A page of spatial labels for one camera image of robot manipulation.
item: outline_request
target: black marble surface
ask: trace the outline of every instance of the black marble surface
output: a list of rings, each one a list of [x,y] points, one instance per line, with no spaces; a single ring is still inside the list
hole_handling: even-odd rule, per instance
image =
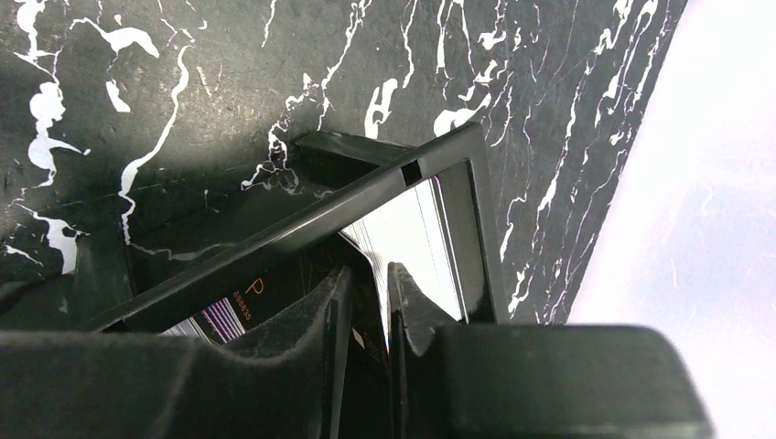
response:
[[[244,190],[293,197],[286,142],[310,130],[420,145],[470,118],[512,318],[565,322],[683,9],[4,2],[0,282],[72,270],[117,221],[132,241]]]

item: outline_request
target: white veining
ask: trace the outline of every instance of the white veining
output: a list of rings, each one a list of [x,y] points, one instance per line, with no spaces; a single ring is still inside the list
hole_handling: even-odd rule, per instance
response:
[[[625,134],[623,132],[617,132],[617,133],[612,134],[609,137],[609,144],[610,145],[616,145],[617,142],[619,142],[622,139],[622,137],[624,137],[624,136],[625,136]]]
[[[417,8],[417,0],[410,0],[410,3],[412,3],[412,10],[410,11],[410,19],[406,25],[402,24],[402,37],[404,37],[404,50],[406,50],[407,52],[407,62],[410,65],[409,71],[407,71],[406,76],[404,76],[404,82],[402,82],[403,89],[407,88],[407,85],[409,85],[410,83],[410,78],[412,78],[413,73],[415,73],[415,64],[412,61],[412,48],[410,47],[410,42],[409,42],[409,32],[410,32],[410,27],[412,27],[413,20],[415,19],[415,9]],[[404,7],[404,11],[407,10],[407,7],[409,7],[410,3],[407,3],[407,5]]]
[[[513,37],[513,46],[512,46],[512,52],[516,51],[518,48],[520,48],[520,44],[523,43],[523,36],[520,35],[521,28],[518,27],[514,31],[514,37]]]
[[[490,51],[497,43],[507,39],[507,32],[503,30],[504,16],[506,15],[507,0],[499,0],[493,8],[496,10],[496,21],[491,32],[483,32],[477,41]]]
[[[19,250],[16,247],[11,247],[8,244],[5,245],[5,253],[6,254],[18,254],[19,256],[22,256],[22,257],[30,260],[31,262],[34,262],[38,266],[41,266],[41,267],[43,266],[43,263],[41,261],[33,258],[32,256],[29,255],[29,253],[27,253],[27,252],[25,252],[23,250]]]
[[[54,176],[57,175],[54,155],[51,154],[52,149],[64,149],[83,155],[88,155],[91,150],[81,152],[75,146],[49,137],[49,128],[54,126],[54,121],[61,121],[65,113],[65,107],[62,105],[62,90],[59,89],[58,83],[40,84],[40,92],[29,101],[29,111],[37,120],[35,127],[38,135],[29,144],[27,156],[33,165],[48,170],[48,179],[38,187],[51,186],[54,183]]]
[[[105,82],[105,89],[108,91],[108,97],[111,99],[111,103],[117,112],[130,112],[129,105],[119,97],[119,88],[116,86],[116,80],[108,80]]]
[[[195,41],[197,41],[197,40],[196,40],[196,39],[194,39],[194,37],[191,35],[191,33],[189,32],[189,30],[188,30],[188,29],[186,29],[185,27],[182,27],[182,28],[180,29],[180,31],[183,33],[183,35],[185,35],[186,37],[188,37],[188,38],[189,38],[189,43],[191,43],[191,44],[194,44],[194,42],[195,42]]]
[[[657,1],[654,0],[644,5],[644,8],[641,10],[641,14],[642,15],[650,14],[650,21],[652,21],[652,16],[656,12],[656,9],[657,9]],[[668,14],[665,15],[665,18],[663,19],[663,25],[661,26],[661,30],[655,36],[655,40],[654,40],[654,43],[652,44],[652,48],[650,48],[650,51],[647,55],[647,58],[648,58],[647,67],[646,69],[644,69],[644,72],[641,74],[641,80],[639,81],[639,84],[636,86],[636,91],[633,93],[633,105],[635,105],[636,102],[638,102],[641,99],[641,95],[644,92],[644,84],[647,81],[647,76],[650,74],[650,71],[652,70],[654,55],[657,52],[658,48],[661,47],[661,39],[665,37],[665,27],[667,24],[668,24]]]
[[[70,3],[68,2],[69,0],[65,0],[65,4],[70,6]],[[102,10],[102,0],[97,0],[97,17],[94,19],[94,21],[96,21],[98,25],[100,24],[100,20],[102,19],[102,12],[104,12]]]
[[[175,35],[178,34],[178,30],[175,29],[174,26],[170,25],[166,18],[161,18],[159,21],[162,22],[168,29],[172,31],[172,35],[170,35],[170,38],[167,39],[167,44],[165,47],[169,47],[169,45],[172,43],[172,39],[175,37]]]
[[[439,137],[449,133],[453,128],[458,128],[471,119],[480,109],[488,107],[491,99],[490,94],[486,94],[477,108],[461,108],[455,111],[443,110],[434,120],[434,134]]]
[[[502,140],[506,137],[507,133],[509,132],[510,123],[512,123],[512,118],[514,117],[514,114],[512,114],[512,91],[514,90],[513,86],[509,86],[509,92],[507,94],[506,101],[504,102],[504,109],[507,112],[507,117],[504,119],[504,129],[501,131],[501,135],[498,139],[496,139],[495,142],[490,144],[490,147],[496,146],[501,143]]]
[[[474,78],[474,81],[482,85],[490,84],[490,82],[494,80],[493,70],[497,67],[499,67],[499,63],[497,63],[495,59],[491,59],[488,68],[486,68],[485,71],[478,73]]]
[[[75,270],[75,259],[78,255],[78,247],[76,246],[75,241],[76,238],[83,234],[83,232],[74,229],[62,219],[44,217],[33,209],[29,209],[21,204],[16,205],[32,214],[32,218],[39,221],[45,221],[48,224],[48,231],[46,232],[45,239],[50,248],[58,250],[62,254],[61,273],[72,273]]]
[[[512,298],[510,299],[510,303],[507,305],[507,311],[510,313],[510,316],[514,316],[515,311],[517,311],[517,305],[524,302],[525,299],[528,298],[528,288],[525,288],[525,294],[520,294],[520,286],[523,284],[523,281],[525,280],[525,271],[528,269],[528,264],[525,264],[525,268],[521,272],[517,272],[517,284],[514,286],[514,293],[512,293]]]
[[[334,73],[337,72],[337,70],[340,69],[340,66],[342,65],[342,61],[345,59],[345,55],[348,53],[348,49],[350,49],[350,44],[353,41],[353,36],[356,35],[356,30],[358,30],[359,27],[363,26],[363,19],[366,17],[366,10],[369,8],[369,6],[372,4],[372,0],[361,0],[359,3],[352,3],[350,4],[350,25],[347,29],[345,29],[345,49],[342,50],[342,53],[339,55],[339,60],[337,61],[337,64],[335,64],[332,67],[328,68],[328,73],[326,77],[320,82],[320,91],[323,94],[323,112],[321,113],[320,117],[318,117],[318,129],[320,130],[321,126],[323,125],[323,118],[326,117],[326,113],[329,111],[329,107],[331,106],[331,101],[329,100],[329,96],[326,94],[326,88],[329,86],[329,82],[331,82],[331,78],[334,77]]]
[[[121,49],[128,48],[133,44],[137,44],[143,48],[143,50],[145,50],[148,55],[151,55],[154,58],[159,58],[159,51],[156,49],[156,46],[154,46],[154,42],[151,40],[151,37],[148,36],[148,33],[144,30],[136,29],[134,27],[122,27],[112,32],[105,32],[100,26],[91,21],[89,18],[77,18],[73,20],[72,24],[70,24],[70,29],[73,29],[73,27],[79,23],[88,23],[92,25],[92,27],[94,27],[94,29],[100,33],[102,39],[111,45],[111,49],[116,52],[116,56],[118,56]]]
[[[518,197],[510,201],[510,205],[507,208],[507,231],[504,233],[504,239],[501,240],[501,246],[499,247],[499,255],[501,256],[501,261],[504,262],[504,255],[507,252],[507,244],[509,243],[509,238],[512,236],[512,232],[514,231],[514,224],[510,220],[510,216],[512,214],[512,206],[514,206],[514,203],[520,201],[524,203],[526,200],[526,196]]]
[[[592,250],[593,248],[593,242],[595,241],[596,237],[598,236],[596,233],[593,233],[590,236],[590,239],[587,241],[587,244],[582,249],[581,252],[577,253],[577,245],[579,244],[580,235],[582,234],[582,227],[585,224],[585,220],[587,219],[587,214],[590,213],[592,206],[593,206],[593,200],[595,199],[595,196],[597,193],[603,189],[604,187],[607,187],[609,184],[611,184],[612,181],[615,181],[615,175],[617,174],[617,178],[619,178],[619,174],[622,172],[624,163],[624,160],[620,161],[624,156],[626,156],[627,152],[625,150],[621,150],[617,153],[615,156],[615,164],[611,168],[611,171],[609,172],[609,175],[607,178],[598,185],[593,191],[590,193],[589,200],[587,202],[587,205],[585,207],[585,211],[582,214],[582,218],[579,221],[579,225],[577,227],[577,233],[574,237],[574,241],[572,244],[572,247],[570,249],[570,252],[568,252],[568,256],[566,259],[566,274],[564,275],[563,281],[564,281],[564,288],[561,291],[560,295],[557,298],[557,301],[555,302],[555,305],[550,309],[549,311],[549,318],[550,321],[553,321],[555,318],[555,311],[557,307],[563,303],[563,301],[566,299],[566,294],[568,292],[568,286],[571,283],[571,279],[577,274],[577,270],[582,265],[582,262],[584,261],[584,257]],[[570,230],[569,228],[569,222],[571,220],[573,212],[570,212],[568,217],[566,218],[566,235]],[[564,235],[564,244],[566,243],[566,235]]]
[[[275,19],[275,4],[277,4],[277,0],[272,0],[272,3],[269,5],[272,12],[270,13],[269,19],[264,24],[264,41],[262,41],[262,48],[266,45],[266,41],[269,38],[269,27],[272,25],[272,20]]]
[[[305,98],[307,98],[310,93],[318,90],[319,85],[314,83],[312,78],[310,78],[310,75],[308,75],[306,72],[302,73],[302,94],[298,96],[288,96],[286,98],[286,111],[280,116],[280,118],[273,123],[273,125],[270,127],[270,129],[267,131],[267,157],[269,158],[273,154],[281,154],[283,157],[283,163],[282,168],[286,169],[286,152],[287,152],[287,145],[286,142],[284,142],[278,135],[282,133],[287,132],[288,125],[291,123],[291,114],[296,108],[296,106],[300,103],[302,103]],[[276,169],[271,168],[267,169],[264,167],[264,163],[260,163],[256,165],[256,169],[253,172],[253,176],[249,180],[244,180],[240,184],[241,190],[246,190],[251,187],[254,187],[256,184],[262,184],[264,187],[268,187],[265,183],[256,183],[256,179],[259,178],[259,176],[262,173],[273,173]]]
[[[436,42],[436,72],[442,70],[445,73],[445,77],[449,79],[447,75],[447,65],[445,64],[445,36],[447,29],[447,20],[442,23],[442,13],[445,12],[445,3],[447,0],[439,2],[439,11],[436,13],[436,25],[439,26],[439,40]]]
[[[205,69],[203,69],[200,66],[197,66],[197,73],[199,74],[199,82],[202,84],[202,87],[205,88],[205,92],[208,94],[208,97],[212,97],[213,93],[210,91],[210,87],[208,87],[208,79],[205,78]]]
[[[364,118],[364,135],[370,139],[376,139],[379,131],[379,125],[385,123],[388,120],[388,116],[391,115],[391,96],[393,92],[398,88],[399,83],[396,78],[390,78],[383,84],[383,96],[381,103],[377,103],[377,98],[380,95],[380,87],[374,89],[372,93],[372,100],[369,102],[369,108],[366,111],[366,117]],[[383,117],[379,120],[374,120],[374,115],[380,113]]]
[[[172,126],[175,124],[175,120],[178,117],[178,96],[189,85],[189,70],[187,70],[186,65],[183,64],[183,54],[186,53],[187,48],[189,48],[189,46],[184,46],[178,53],[178,68],[180,69],[180,79],[178,80],[178,84],[172,89],[172,92],[170,93],[170,99],[174,105],[173,112],[167,120],[167,123],[165,124],[165,127],[162,130],[158,140],[156,140],[154,149],[149,151],[146,155],[143,155],[142,157],[130,162],[130,164],[124,168],[124,171],[121,175],[121,190],[119,190],[118,196],[125,199],[127,202],[129,202],[130,205],[129,209],[122,214],[124,241],[127,244],[131,243],[131,237],[129,234],[129,217],[133,214],[133,212],[135,212],[135,201],[129,197],[129,191],[132,190],[132,185],[135,182],[137,173],[140,172],[140,167],[148,163],[152,158],[154,158],[156,154],[159,153],[159,151],[161,151],[162,146],[164,146],[165,141],[169,136],[170,130],[172,129]]]
[[[471,101],[471,97],[473,95],[474,95],[474,86],[472,85],[466,90],[466,94],[460,94],[458,98],[461,99],[463,102],[469,102]]]
[[[38,19],[38,14],[46,9],[46,0],[16,0],[16,2],[23,3],[16,11],[16,25],[27,33],[27,39],[29,40],[27,55],[32,59],[48,55],[38,50],[38,30],[35,29],[35,21]]]
[[[463,31],[463,35],[466,38],[466,56],[467,61],[469,62],[469,68],[471,69],[472,73],[474,72],[474,64],[471,62],[471,37],[469,36],[469,25],[467,25],[466,22],[466,7],[464,5],[464,0],[452,0],[452,3],[450,6],[452,7],[453,4],[458,5],[460,7],[461,11],[461,31]]]

